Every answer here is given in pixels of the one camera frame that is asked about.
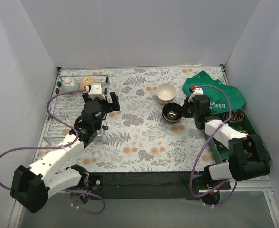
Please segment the metal frame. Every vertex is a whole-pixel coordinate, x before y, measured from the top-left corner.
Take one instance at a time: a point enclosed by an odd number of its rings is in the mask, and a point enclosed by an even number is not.
[[[227,78],[227,75],[225,73],[225,65],[220,64],[220,68],[222,69],[222,74],[224,76],[226,84],[229,85],[228,78]],[[61,69],[59,67],[58,71],[57,71],[57,77],[56,77],[56,81],[55,81],[55,85],[54,85],[51,97],[55,94],[55,89],[57,88],[56,83],[60,79],[62,71],[63,71],[63,69]],[[52,113],[54,111],[55,104],[56,104],[56,99],[51,104],[51,112]],[[46,115],[44,125],[43,125],[43,128],[42,128],[42,133],[41,133],[41,136],[39,138],[38,145],[41,145],[43,140],[45,140],[47,142],[48,138],[57,138],[57,137],[52,137],[52,136],[51,137],[44,137],[44,133],[45,133],[46,130],[49,129],[50,124],[51,124],[51,121],[49,120],[48,115]],[[38,158],[38,153],[39,153],[39,150],[36,150],[35,157],[33,159],[34,162]],[[234,180],[230,181],[230,185],[231,186],[234,185]],[[267,176],[239,182],[238,186],[236,188],[236,191],[263,191],[264,196],[265,196],[265,200],[267,202],[267,205],[268,205],[268,208],[269,208],[269,211],[270,211],[271,218],[272,218],[273,223],[274,223],[274,226],[276,228],[279,228],[279,210],[278,210],[277,204],[274,200],[273,192],[271,191],[271,183],[270,183],[269,178]],[[18,227],[20,216],[21,216],[21,213],[22,213],[22,209],[23,209],[23,206],[16,201],[15,204],[14,204],[14,208],[13,208],[13,211],[12,211],[12,214],[11,214],[10,221],[9,221],[9,225],[8,225],[9,228],[17,228]]]

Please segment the gray wall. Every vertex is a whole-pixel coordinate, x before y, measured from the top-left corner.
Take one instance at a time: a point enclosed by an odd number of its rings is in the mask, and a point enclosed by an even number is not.
[[[259,2],[228,60],[227,74],[272,154],[270,180],[279,207],[279,1]]]
[[[259,0],[21,0],[58,67],[226,63]]]
[[[56,68],[19,1],[0,1],[0,154],[37,145]],[[34,151],[0,161],[0,179],[11,185],[14,170]],[[14,200],[0,187],[0,228],[7,227]]]

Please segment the green towel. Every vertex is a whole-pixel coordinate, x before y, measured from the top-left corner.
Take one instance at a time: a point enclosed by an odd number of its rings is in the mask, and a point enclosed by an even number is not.
[[[189,88],[191,86],[215,86],[222,89],[229,98],[232,110],[241,109],[245,105],[242,94],[236,87],[225,85],[219,79],[213,80],[205,71],[201,71],[192,78],[188,78],[183,84],[182,90],[186,96],[190,96]],[[202,88],[204,95],[210,100],[212,113],[229,111],[228,102],[225,96],[218,90],[213,88]]]

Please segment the leaf pattern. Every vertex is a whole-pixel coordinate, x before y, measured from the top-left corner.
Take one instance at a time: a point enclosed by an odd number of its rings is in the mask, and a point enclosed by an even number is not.
[[[105,124],[109,130],[98,131],[97,138],[81,153],[72,157],[60,171],[74,164],[84,166],[89,172],[149,172],[191,171],[201,147],[204,133],[195,127],[193,119],[182,119],[179,124],[169,125],[161,116],[162,107],[157,102],[155,90],[160,83],[170,82],[177,88],[174,102],[183,103],[185,95],[181,86],[188,77],[207,72],[212,79],[224,81],[219,67],[168,67],[168,68],[116,68],[95,70],[62,70],[61,76],[73,76],[80,80],[84,75],[102,72],[109,76],[95,76],[95,80],[107,87],[108,92],[119,96],[121,110],[108,114]],[[80,94],[58,97],[51,105],[55,116],[73,125],[84,107]],[[52,145],[58,145],[69,129],[51,120],[44,131]],[[41,150],[42,157],[47,150]],[[203,152],[197,171],[213,164],[208,148]]]

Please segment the green plastic basket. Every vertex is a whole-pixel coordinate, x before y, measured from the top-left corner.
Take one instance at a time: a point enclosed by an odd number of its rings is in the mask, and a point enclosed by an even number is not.
[[[235,121],[235,122],[229,122],[228,125],[230,127],[232,127],[233,129],[235,129],[237,131],[246,131],[249,135],[251,135],[251,134],[259,135],[244,110],[238,109],[238,110],[234,110],[233,112],[242,112],[244,114],[244,117],[242,120]],[[224,121],[228,114],[229,114],[229,112],[223,112],[223,113],[215,113],[213,115],[218,116],[220,118],[220,120]],[[216,163],[222,163],[226,159],[229,158],[229,151],[223,145],[219,146],[219,143],[216,144],[215,142],[216,142],[215,139],[210,140],[209,147],[211,149],[211,152],[214,156]],[[272,162],[271,155],[265,145],[264,145],[264,147],[265,147],[267,155],[268,155],[268,162],[271,163]]]

